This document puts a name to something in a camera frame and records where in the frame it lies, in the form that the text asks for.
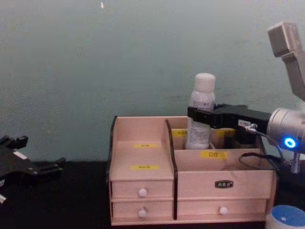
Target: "white drawer knob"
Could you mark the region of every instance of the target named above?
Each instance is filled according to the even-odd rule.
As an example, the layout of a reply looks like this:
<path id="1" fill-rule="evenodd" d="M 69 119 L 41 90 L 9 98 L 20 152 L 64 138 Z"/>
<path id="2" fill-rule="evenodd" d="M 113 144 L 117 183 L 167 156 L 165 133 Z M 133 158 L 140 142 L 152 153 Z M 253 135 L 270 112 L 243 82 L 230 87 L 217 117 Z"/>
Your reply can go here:
<path id="1" fill-rule="evenodd" d="M 138 216 L 140 218 L 144 218 L 146 215 L 147 215 L 147 212 L 146 212 L 145 208 L 142 208 L 138 213 Z"/>
<path id="2" fill-rule="evenodd" d="M 146 189 L 141 188 L 141 189 L 139 190 L 139 196 L 140 196 L 140 197 L 144 197 L 144 196 L 146 196 L 146 195 L 147 195 Z"/>
<path id="3" fill-rule="evenodd" d="M 225 214 L 228 213 L 228 209 L 225 208 L 225 207 L 222 207 L 222 208 L 219 209 L 219 213 L 222 214 L 222 215 L 225 215 Z"/>

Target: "teal wall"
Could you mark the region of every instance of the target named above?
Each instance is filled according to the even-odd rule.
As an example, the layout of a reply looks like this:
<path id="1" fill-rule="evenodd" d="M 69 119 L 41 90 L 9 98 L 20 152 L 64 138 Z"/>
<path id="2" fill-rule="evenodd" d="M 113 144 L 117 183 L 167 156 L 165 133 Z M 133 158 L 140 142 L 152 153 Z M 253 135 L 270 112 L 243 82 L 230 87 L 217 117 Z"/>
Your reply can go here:
<path id="1" fill-rule="evenodd" d="M 1 0 L 0 134 L 33 160 L 105 160 L 114 115 L 186 115 L 194 76 L 217 103 L 302 109 L 267 28 L 303 0 Z"/>

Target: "blue led light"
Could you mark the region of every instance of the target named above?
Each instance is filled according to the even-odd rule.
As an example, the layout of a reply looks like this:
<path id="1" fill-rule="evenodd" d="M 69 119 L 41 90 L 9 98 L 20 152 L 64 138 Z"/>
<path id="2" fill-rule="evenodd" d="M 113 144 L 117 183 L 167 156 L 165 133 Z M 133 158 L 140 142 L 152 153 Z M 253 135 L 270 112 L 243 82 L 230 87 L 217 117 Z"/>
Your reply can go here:
<path id="1" fill-rule="evenodd" d="M 295 140 L 290 137 L 285 138 L 284 143 L 288 148 L 294 148 L 296 146 Z"/>

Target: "wooden desk organizer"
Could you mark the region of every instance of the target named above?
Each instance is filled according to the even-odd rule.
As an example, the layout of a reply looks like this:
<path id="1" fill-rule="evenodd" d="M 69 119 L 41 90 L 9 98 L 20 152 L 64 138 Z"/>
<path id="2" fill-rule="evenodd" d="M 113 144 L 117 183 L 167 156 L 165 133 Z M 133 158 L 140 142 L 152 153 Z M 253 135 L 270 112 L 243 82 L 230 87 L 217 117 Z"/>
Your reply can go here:
<path id="1" fill-rule="evenodd" d="M 265 221 L 275 172 L 238 162 L 263 153 L 259 141 L 254 149 L 218 149 L 225 130 L 212 130 L 210 149 L 184 150 L 186 127 L 184 116 L 115 117 L 106 171 L 113 226 Z M 256 157 L 245 162 L 266 166 Z"/>

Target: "black table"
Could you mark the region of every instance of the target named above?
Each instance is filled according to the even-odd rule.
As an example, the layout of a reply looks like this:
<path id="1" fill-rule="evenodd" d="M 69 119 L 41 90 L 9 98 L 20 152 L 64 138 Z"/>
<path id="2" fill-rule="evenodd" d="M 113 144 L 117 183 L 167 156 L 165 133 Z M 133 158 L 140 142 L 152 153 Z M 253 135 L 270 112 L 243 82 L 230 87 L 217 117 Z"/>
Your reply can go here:
<path id="1" fill-rule="evenodd" d="M 0 206 L 0 228 L 109 228 L 105 166 L 105 162 L 69 162 L 57 181 L 42 183 L 34 188 L 13 186 L 2 190 L 1 194 L 7 198 L 7 202 Z M 284 193 L 283 196 L 288 198 L 292 195 Z M 152 225 L 145 228 L 264 229 L 264 223 Z"/>

